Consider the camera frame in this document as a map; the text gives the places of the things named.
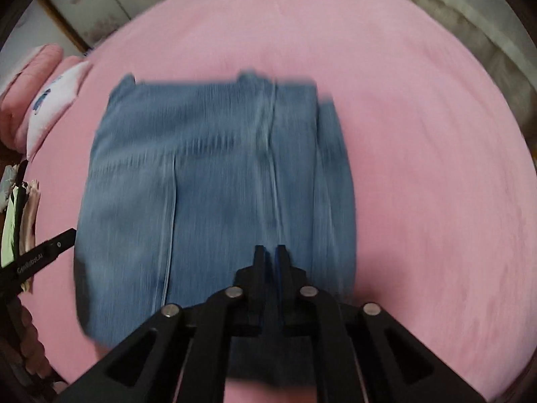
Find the white pillowcase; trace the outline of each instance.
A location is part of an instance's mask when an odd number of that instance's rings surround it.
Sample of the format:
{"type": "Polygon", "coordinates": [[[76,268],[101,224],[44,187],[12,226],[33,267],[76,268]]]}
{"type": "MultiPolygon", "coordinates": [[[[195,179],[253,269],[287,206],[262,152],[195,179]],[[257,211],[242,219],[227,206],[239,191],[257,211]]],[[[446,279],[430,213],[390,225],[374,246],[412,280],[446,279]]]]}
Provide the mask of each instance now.
{"type": "Polygon", "coordinates": [[[91,63],[84,61],[68,69],[44,88],[32,102],[28,123],[26,156],[32,159],[50,130],[73,104],[91,63]]]}

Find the pink blanket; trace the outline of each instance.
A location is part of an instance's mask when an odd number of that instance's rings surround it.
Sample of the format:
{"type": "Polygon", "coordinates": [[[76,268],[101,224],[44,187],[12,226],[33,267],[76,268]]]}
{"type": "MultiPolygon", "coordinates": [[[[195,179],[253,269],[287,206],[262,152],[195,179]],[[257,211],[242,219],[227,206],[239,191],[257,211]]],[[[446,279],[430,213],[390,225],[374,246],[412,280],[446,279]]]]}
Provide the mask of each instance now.
{"type": "MultiPolygon", "coordinates": [[[[406,0],[167,0],[108,39],[29,166],[37,241],[76,227],[111,89],[255,69],[334,98],[356,195],[356,297],[378,301],[487,398],[537,346],[537,181],[487,73],[406,0]]],[[[72,252],[23,302],[69,380],[96,360],[76,321],[72,252]]],[[[286,401],[237,384],[227,402],[286,401]]]]}

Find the pillow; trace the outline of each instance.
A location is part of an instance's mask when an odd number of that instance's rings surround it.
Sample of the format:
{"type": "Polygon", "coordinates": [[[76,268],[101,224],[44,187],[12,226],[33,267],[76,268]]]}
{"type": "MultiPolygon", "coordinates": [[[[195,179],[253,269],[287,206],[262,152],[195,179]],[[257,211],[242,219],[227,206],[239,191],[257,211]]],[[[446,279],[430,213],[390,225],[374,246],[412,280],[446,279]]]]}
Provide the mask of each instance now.
{"type": "MultiPolygon", "coordinates": [[[[76,64],[79,64],[80,62],[83,62],[83,61],[84,61],[84,58],[79,57],[79,56],[66,57],[60,63],[60,65],[56,67],[54,72],[48,78],[47,82],[45,82],[42,86],[40,86],[40,88],[42,88],[43,86],[50,85],[50,83],[56,80],[58,76],[66,72],[69,68],[72,68],[76,64]]],[[[19,126],[19,128],[15,132],[15,137],[14,137],[15,146],[17,147],[17,151],[20,153],[26,153],[26,145],[28,141],[28,122],[30,120],[32,108],[33,108],[33,103],[30,103],[30,105],[28,106],[28,109],[26,110],[24,118],[22,120],[22,124],[19,126]]]]}
{"type": "Polygon", "coordinates": [[[26,156],[33,158],[52,127],[76,99],[92,64],[80,62],[46,86],[33,101],[28,121],[26,156]]]}
{"type": "Polygon", "coordinates": [[[30,52],[6,81],[0,95],[0,140],[12,150],[24,153],[25,146],[15,143],[15,134],[24,120],[32,99],[63,57],[57,44],[47,44],[30,52]]]}

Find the folded jeans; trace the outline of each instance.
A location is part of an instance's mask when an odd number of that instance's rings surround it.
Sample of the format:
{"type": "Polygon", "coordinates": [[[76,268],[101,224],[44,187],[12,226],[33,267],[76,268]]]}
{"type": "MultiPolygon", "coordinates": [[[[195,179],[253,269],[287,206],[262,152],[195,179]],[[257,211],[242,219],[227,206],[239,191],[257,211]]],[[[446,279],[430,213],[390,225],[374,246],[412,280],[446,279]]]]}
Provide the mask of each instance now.
{"type": "MultiPolygon", "coordinates": [[[[354,193],[334,105],[311,83],[252,74],[212,84],[126,76],[93,141],[78,230],[77,312],[107,347],[164,304],[203,303],[229,286],[258,244],[285,244],[313,284],[348,300],[354,193]]],[[[257,374],[246,351],[234,344],[231,375],[311,380],[273,354],[275,367],[257,374]]]]}

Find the screw head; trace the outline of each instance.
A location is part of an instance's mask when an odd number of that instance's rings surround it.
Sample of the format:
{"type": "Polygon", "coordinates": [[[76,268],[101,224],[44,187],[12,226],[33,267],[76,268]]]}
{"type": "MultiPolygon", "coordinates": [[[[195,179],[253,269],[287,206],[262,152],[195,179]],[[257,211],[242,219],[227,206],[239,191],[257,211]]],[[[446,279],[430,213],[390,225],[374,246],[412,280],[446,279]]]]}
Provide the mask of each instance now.
{"type": "Polygon", "coordinates": [[[367,304],[365,304],[363,306],[363,311],[367,315],[375,316],[375,315],[380,314],[382,309],[380,308],[380,306],[377,303],[367,303],[367,304]]]}
{"type": "Polygon", "coordinates": [[[170,303],[169,305],[163,306],[160,312],[162,312],[162,315],[171,318],[181,312],[181,308],[177,305],[170,303]]]}
{"type": "Polygon", "coordinates": [[[226,295],[229,298],[237,298],[242,295],[242,288],[239,288],[238,286],[230,286],[226,289],[226,295]]]}
{"type": "Polygon", "coordinates": [[[300,288],[300,293],[304,297],[315,297],[319,293],[319,291],[314,286],[303,286],[300,288]]]}

